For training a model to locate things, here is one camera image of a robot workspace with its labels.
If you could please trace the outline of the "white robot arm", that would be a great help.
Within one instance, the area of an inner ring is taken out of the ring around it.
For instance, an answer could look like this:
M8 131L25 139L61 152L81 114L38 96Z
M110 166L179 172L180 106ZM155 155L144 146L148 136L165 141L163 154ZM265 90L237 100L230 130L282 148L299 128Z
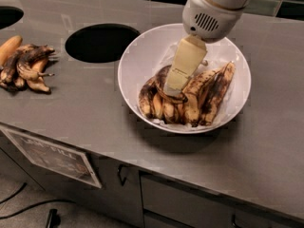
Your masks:
M164 93L177 97L207 53L206 44L215 43L232 30L250 0L187 0L182 23L187 36L178 43Z

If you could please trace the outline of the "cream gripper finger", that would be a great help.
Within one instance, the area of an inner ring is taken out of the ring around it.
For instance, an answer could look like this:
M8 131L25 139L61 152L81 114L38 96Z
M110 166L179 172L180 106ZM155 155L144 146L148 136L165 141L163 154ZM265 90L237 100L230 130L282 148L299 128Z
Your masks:
M205 42L198 35L188 35L180 40L170 67L163 91L177 97L189 82L207 54Z

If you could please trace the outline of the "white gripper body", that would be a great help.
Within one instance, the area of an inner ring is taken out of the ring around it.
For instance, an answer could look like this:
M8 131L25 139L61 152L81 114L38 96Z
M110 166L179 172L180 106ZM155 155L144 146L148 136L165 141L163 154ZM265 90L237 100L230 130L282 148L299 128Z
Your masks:
M182 22L188 34L206 43L226 37L243 13L246 0L187 0Z

